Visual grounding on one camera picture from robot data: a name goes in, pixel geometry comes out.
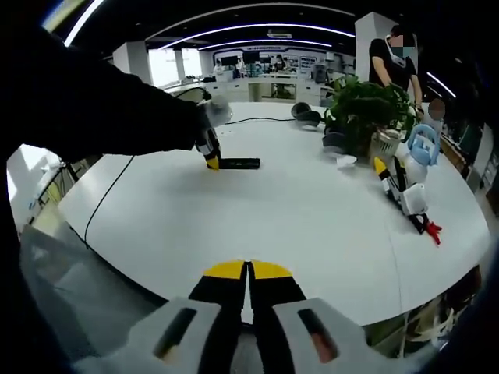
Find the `ceiling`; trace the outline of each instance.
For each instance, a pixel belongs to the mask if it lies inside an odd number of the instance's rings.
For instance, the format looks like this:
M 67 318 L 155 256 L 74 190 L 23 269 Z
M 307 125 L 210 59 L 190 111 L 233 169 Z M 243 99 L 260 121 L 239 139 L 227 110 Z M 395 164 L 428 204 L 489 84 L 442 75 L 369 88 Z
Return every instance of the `ceiling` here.
M 316 8 L 303 6 L 304 1 L 308 5 L 315 5 Z M 55 33 L 65 39 L 91 2 L 83 1 L 83 4 L 55 29 Z M 480 9 L 473 9 L 469 5 L 456 6 L 455 2 L 447 0 L 388 0 L 367 3 L 302 0 L 288 2 L 294 6 L 251 6 L 215 12 L 257 2 L 258 0 L 217 0 L 198 2 L 193 6 L 190 2 L 176 2 L 172 5 L 171 2 L 163 0 L 105 0 L 85 23 L 73 45 L 107 57 L 126 41 L 147 40 L 149 48 L 159 48 L 178 38 L 221 27 L 251 23 L 301 23 L 354 34 L 355 21 L 374 11 L 395 22 L 408 25 L 417 35 L 420 48 L 419 78 L 426 95 L 436 97 L 436 94 L 427 88 L 431 86 L 438 93 L 449 97 L 441 86 L 429 79 L 426 72 L 432 72 L 451 88 L 459 101 L 476 101 L 477 91 L 482 94 L 486 86 L 480 78 L 483 79 L 483 72 L 488 70 L 484 63 L 477 60 L 486 48 L 482 48 L 484 46 L 480 44 L 481 39 L 476 38 L 476 35 L 484 30 L 480 29 L 480 25 L 473 24 Z M 336 8 L 337 11 L 325 8 Z M 483 19 L 487 16 L 480 13 L 480 17 Z M 267 29 L 254 27 L 225 31 L 177 44 L 175 48 L 199 48 L 228 41 L 267 38 Z M 294 27 L 290 28 L 290 31 L 294 39 L 331 44 L 332 51 L 355 55 L 354 38 Z

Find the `headphones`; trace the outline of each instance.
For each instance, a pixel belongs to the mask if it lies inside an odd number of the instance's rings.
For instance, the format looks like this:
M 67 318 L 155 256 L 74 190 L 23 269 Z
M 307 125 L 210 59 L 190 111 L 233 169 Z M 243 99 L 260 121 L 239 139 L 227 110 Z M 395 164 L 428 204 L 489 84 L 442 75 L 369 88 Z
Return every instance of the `headphones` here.
M 291 109 L 291 115 L 304 130 L 317 129 L 322 119 L 318 111 L 313 111 L 307 103 L 296 103 Z

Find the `white round table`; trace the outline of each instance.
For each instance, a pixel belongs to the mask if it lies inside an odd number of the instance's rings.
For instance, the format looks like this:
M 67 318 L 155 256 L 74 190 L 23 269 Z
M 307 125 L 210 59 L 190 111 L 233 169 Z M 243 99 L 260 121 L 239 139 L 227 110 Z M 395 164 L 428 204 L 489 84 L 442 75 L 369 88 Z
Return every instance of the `white round table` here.
M 291 105 L 232 109 L 232 121 L 290 118 Z M 259 157 L 260 170 L 209 171 L 196 151 L 136 157 L 90 224 L 88 244 L 164 298 L 188 296 L 217 263 L 258 259 L 286 267 L 307 298 L 320 297 L 366 325 L 428 302 L 488 248 L 475 197 L 443 154 L 426 180 L 428 216 L 443 227 L 436 246 L 388 201 L 374 170 L 337 169 L 322 151 L 320 130 L 254 121 L 219 127 L 218 134 L 223 157 Z M 103 157 L 61 202 L 81 237 L 128 159 Z M 249 310 L 247 303 L 243 319 Z

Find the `black sleeve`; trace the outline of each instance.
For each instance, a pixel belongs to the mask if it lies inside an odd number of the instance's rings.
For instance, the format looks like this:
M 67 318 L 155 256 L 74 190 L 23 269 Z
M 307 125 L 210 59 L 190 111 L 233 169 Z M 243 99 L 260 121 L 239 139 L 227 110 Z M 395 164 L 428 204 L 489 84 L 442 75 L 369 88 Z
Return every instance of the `black sleeve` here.
M 66 161 L 192 149 L 200 123 L 194 103 L 66 48 L 41 28 L 23 37 L 30 45 L 11 43 L 10 69 L 3 69 L 16 142 L 48 148 Z
M 416 72 L 416 67 L 414 66 L 414 62 L 412 62 L 412 59 L 408 57 L 405 60 L 407 61 L 407 72 L 409 73 L 409 75 L 417 76 L 418 73 Z
M 383 39 L 374 39 L 369 47 L 369 57 L 379 57 L 385 60 L 387 54 L 387 45 Z

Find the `yellow tip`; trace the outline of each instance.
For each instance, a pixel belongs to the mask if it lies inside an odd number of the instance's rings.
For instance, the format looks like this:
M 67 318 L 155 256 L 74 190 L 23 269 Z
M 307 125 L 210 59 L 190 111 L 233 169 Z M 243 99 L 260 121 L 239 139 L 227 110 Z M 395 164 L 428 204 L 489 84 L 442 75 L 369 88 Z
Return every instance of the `yellow tip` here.
M 251 260 L 255 270 L 255 279 L 271 279 L 291 277 L 291 272 L 274 263 L 264 263 L 255 259 Z
M 227 263 L 219 263 L 204 272 L 205 277 L 216 277 L 226 279 L 239 279 L 241 277 L 244 261 L 237 259 Z
M 210 160 L 206 161 L 206 165 L 213 170 L 219 170 L 220 165 L 218 164 L 218 157 L 211 158 Z
M 386 165 L 379 157 L 374 158 L 374 167 L 376 168 L 376 173 L 378 175 L 381 174 L 383 171 L 387 170 Z

